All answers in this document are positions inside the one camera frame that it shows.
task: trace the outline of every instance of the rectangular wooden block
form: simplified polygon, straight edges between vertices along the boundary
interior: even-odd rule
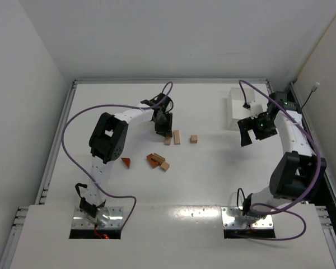
[[[170,136],[166,136],[166,138],[164,139],[164,145],[169,146],[171,141],[172,138]]]
[[[191,144],[196,144],[196,143],[198,143],[198,136],[197,135],[192,135],[192,136],[190,136],[190,143]]]
[[[162,157],[161,155],[158,155],[156,153],[153,153],[152,160],[157,161],[159,164],[162,164],[165,162],[166,158]]]
[[[154,168],[156,168],[157,166],[159,166],[159,163],[158,163],[157,161],[153,161],[153,160],[152,160],[152,156],[153,156],[153,154],[149,154],[149,155],[147,156],[147,160],[148,160],[149,164],[152,166],[152,168],[154,169]]]
[[[169,169],[169,163],[166,162],[162,163],[161,168],[164,170],[164,172],[166,172]]]
[[[175,145],[180,145],[180,137],[179,137],[179,131],[178,130],[175,130],[173,132],[174,134],[174,144]]]

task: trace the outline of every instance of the black bracket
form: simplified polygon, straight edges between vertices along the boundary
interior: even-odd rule
[[[318,181],[312,191],[305,197],[311,200],[315,197],[321,178],[326,170],[326,160],[321,158],[321,168]],[[270,193],[274,198],[294,200],[299,197],[309,186],[315,174],[317,158],[313,156],[299,155],[297,152],[285,152],[281,161],[275,168],[270,178]]]
[[[268,117],[268,113],[263,112],[260,113],[257,118],[245,118],[239,120],[237,125],[239,126],[241,136],[240,145],[244,147],[252,143],[248,133],[249,130],[254,131],[257,140],[263,140],[276,135],[277,131],[275,130],[275,126],[269,119],[270,117]]]
[[[104,201],[102,204],[96,206],[88,203],[84,197],[81,196],[81,188],[87,189],[87,184],[77,183],[75,185],[76,192],[78,196],[80,197],[80,209],[82,209],[85,213],[90,215],[91,217],[95,218],[97,215],[97,209],[99,207],[103,207],[106,204],[106,201]]]
[[[164,102],[154,108],[152,121],[155,123],[155,131],[158,135],[172,137],[173,114],[170,111],[173,109],[173,101],[165,94],[160,93],[151,100],[141,101],[141,104],[153,106],[163,98],[165,98]]]
[[[106,164],[116,160],[122,153],[127,135],[128,123],[109,113],[103,113],[89,141],[92,156]]]

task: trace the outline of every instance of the cable connector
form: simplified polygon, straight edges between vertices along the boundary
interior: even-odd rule
[[[318,87],[320,87],[320,83],[316,82],[313,87],[311,88],[311,91],[316,91],[318,89]]]
[[[242,105],[243,108],[249,109],[250,105],[248,103],[244,103],[244,105]]]

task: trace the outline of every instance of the metal frame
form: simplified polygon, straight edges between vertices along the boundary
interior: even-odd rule
[[[292,93],[292,96],[294,97],[294,99],[296,101],[298,101],[297,95],[296,95],[296,86],[293,82],[290,83],[290,91]],[[314,132],[313,128],[311,128],[311,121],[305,117],[305,115],[302,112],[302,122],[304,123],[304,127],[306,128],[307,132],[313,137],[314,141],[319,144],[319,140],[316,137],[316,135],[314,135],[316,132]],[[336,190],[333,184],[333,177],[332,177],[332,173],[330,172],[329,168],[326,168],[326,172],[324,174],[324,179],[326,181],[326,184],[329,188],[329,191],[331,193],[332,199],[334,201],[334,204],[336,206]]]
[[[69,111],[71,109],[74,93],[76,92],[76,81],[73,81],[68,89],[68,94],[66,97],[65,104],[63,106],[63,110],[61,113],[60,121],[57,126],[57,130],[55,133],[54,141],[52,143],[52,147],[50,150],[49,158],[46,163],[45,171],[43,174],[43,178],[41,180],[38,196],[36,197],[35,205],[43,205],[45,203],[45,192],[47,194],[47,191],[50,187],[50,181],[52,177],[52,173],[54,171],[57,155],[60,149],[60,138],[61,138],[61,133],[63,130],[63,127],[67,121]]]
[[[187,83],[200,83],[200,84],[208,84],[208,83],[238,83],[238,80],[247,80],[252,84],[255,83],[265,83],[270,86],[269,81],[266,78],[82,78],[76,79],[74,84],[157,84],[157,83],[165,83],[167,81],[173,81],[173,83],[177,84],[187,84]]]
[[[26,219],[26,214],[29,210],[28,206],[22,206],[17,209],[9,238],[0,261],[0,269],[9,269],[13,256],[15,254],[16,246],[21,235],[22,227]]]
[[[321,227],[323,228],[325,239],[336,268],[336,235],[331,224],[329,213],[325,206],[316,206],[316,210],[318,212]]]

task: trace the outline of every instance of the wooden block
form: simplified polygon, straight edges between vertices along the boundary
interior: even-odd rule
[[[197,135],[192,135],[192,136],[190,136],[190,143],[191,144],[196,144],[196,143],[198,143],[198,136]]]
[[[169,146],[171,141],[172,138],[170,136],[166,136],[166,138],[164,139],[164,145]]]
[[[121,160],[124,162],[124,164],[128,167],[130,167],[130,158],[121,158]]]
[[[174,133],[174,144],[180,145],[179,131],[175,130],[173,133]]]
[[[148,160],[149,164],[152,166],[152,168],[154,169],[154,168],[156,168],[157,166],[159,166],[159,163],[158,163],[157,161],[153,161],[153,160],[152,160],[152,156],[153,156],[153,154],[149,154],[149,155],[147,156],[147,160]]]
[[[152,160],[157,161],[159,164],[162,164],[165,162],[166,158],[162,157],[161,155],[158,155],[156,153],[153,153]]]
[[[164,170],[164,172],[166,172],[169,169],[169,163],[166,162],[162,163],[161,168]]]

